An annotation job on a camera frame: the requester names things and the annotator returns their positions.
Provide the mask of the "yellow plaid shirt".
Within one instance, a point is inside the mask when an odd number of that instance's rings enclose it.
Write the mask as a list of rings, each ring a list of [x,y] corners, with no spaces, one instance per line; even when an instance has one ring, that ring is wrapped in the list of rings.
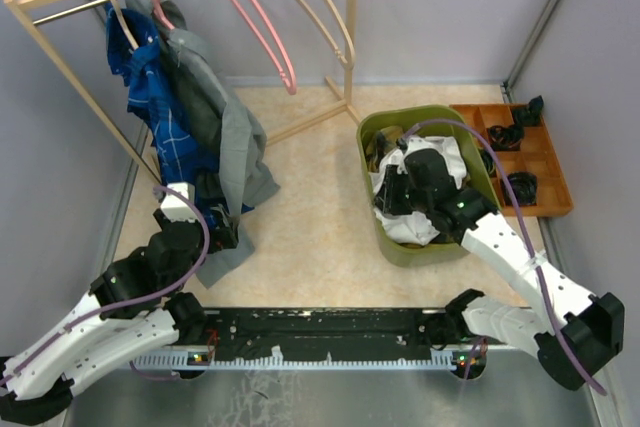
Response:
[[[382,159],[397,147],[404,135],[401,126],[388,126],[374,132],[365,149],[365,161],[369,172],[377,172]]]

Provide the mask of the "pink hanger with white shirt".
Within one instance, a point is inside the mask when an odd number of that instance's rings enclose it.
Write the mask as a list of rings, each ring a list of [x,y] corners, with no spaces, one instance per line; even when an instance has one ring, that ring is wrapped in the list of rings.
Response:
[[[257,41],[264,49],[266,55],[271,60],[286,92],[289,95],[295,95],[297,93],[298,85],[293,63],[289,57],[283,41],[281,40],[275,26],[271,22],[271,19],[267,15],[261,3],[258,0],[246,0],[256,12],[259,22],[264,27],[264,30],[268,34],[270,41],[265,38],[263,31],[254,22],[252,17],[249,15],[249,13],[246,11],[246,9],[243,7],[243,4],[239,0],[229,1],[236,9],[240,17],[245,21],[246,25],[251,30]]]

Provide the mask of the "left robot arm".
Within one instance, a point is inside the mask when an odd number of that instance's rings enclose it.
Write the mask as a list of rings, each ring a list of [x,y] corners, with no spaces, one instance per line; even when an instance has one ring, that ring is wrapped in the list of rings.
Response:
[[[33,346],[1,360],[1,418],[46,422],[99,379],[137,357],[173,344],[194,344],[208,331],[205,311],[182,287],[199,257],[234,248],[237,228],[221,210],[216,227],[170,221],[147,245],[113,262],[76,306]]]

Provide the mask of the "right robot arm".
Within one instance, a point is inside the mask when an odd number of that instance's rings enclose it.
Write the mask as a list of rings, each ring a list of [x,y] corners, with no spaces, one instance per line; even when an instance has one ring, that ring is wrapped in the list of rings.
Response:
[[[496,339],[536,358],[560,386],[602,392],[594,376],[622,350],[625,307],[560,272],[514,231],[494,202],[451,175],[433,148],[402,152],[379,165],[374,204],[393,215],[418,214],[436,232],[486,262],[527,301],[525,309],[469,289],[450,303],[448,334],[461,343]]]

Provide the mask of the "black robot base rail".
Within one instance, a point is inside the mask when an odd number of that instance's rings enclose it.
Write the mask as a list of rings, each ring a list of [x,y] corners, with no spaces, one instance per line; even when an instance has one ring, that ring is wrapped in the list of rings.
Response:
[[[193,378],[206,371],[445,371],[471,380],[486,367],[443,309],[218,308],[200,337],[141,355],[141,372]]]

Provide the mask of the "grey shirt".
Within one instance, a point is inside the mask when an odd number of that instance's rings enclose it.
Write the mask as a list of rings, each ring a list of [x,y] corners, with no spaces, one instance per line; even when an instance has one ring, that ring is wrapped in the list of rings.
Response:
[[[207,224],[210,206],[221,204],[236,220],[245,211],[276,194],[278,184],[263,162],[267,136],[264,129],[213,70],[207,43],[186,28],[182,13],[171,0],[162,8],[175,28],[169,31],[152,14],[152,3],[127,0],[125,8],[151,18],[161,44],[161,63],[170,86],[186,110],[191,135],[219,158],[216,174],[206,174],[195,187],[195,205]],[[209,253],[196,273],[207,288],[240,266],[254,252],[246,231],[237,227],[235,249]]]

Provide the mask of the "white shirt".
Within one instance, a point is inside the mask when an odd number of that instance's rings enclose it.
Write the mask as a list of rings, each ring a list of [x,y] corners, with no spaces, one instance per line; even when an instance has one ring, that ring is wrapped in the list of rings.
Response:
[[[370,172],[374,197],[382,186],[385,168],[389,165],[400,166],[399,171],[403,172],[404,157],[422,149],[435,149],[445,158],[449,173],[454,177],[456,185],[460,188],[458,193],[460,193],[465,186],[468,172],[455,138],[412,135],[406,139],[401,137],[397,141],[397,147],[382,159],[379,170]],[[398,244],[426,246],[430,243],[444,243],[446,241],[444,231],[437,228],[427,214],[413,212],[409,215],[393,216],[383,214],[373,205],[373,202],[372,207],[374,215],[381,222],[386,235]]]

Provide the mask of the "blue plaid shirt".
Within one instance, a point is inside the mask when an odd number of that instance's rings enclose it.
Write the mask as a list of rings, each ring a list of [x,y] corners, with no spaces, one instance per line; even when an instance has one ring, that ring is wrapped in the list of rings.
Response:
[[[138,45],[133,48],[111,3],[107,16],[107,61],[111,72],[128,88],[127,111],[140,118],[153,134],[161,181],[192,185],[206,174],[216,174],[219,158],[191,135],[186,110],[174,94],[161,63],[160,37],[150,17],[129,8],[122,10]]]

